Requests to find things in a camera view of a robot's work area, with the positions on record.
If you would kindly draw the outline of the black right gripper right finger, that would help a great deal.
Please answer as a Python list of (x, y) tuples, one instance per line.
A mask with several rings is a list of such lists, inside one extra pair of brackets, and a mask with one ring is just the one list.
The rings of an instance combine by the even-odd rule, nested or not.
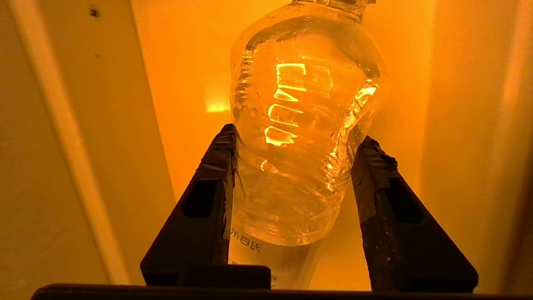
[(373, 292), (472, 292), (478, 272), (367, 136), (351, 171)]

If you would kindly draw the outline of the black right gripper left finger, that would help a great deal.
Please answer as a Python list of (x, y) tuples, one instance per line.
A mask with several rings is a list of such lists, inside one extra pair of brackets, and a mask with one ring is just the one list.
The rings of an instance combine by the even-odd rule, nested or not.
[(224, 125), (139, 265), (158, 287), (269, 289), (270, 268), (229, 264), (236, 129)]

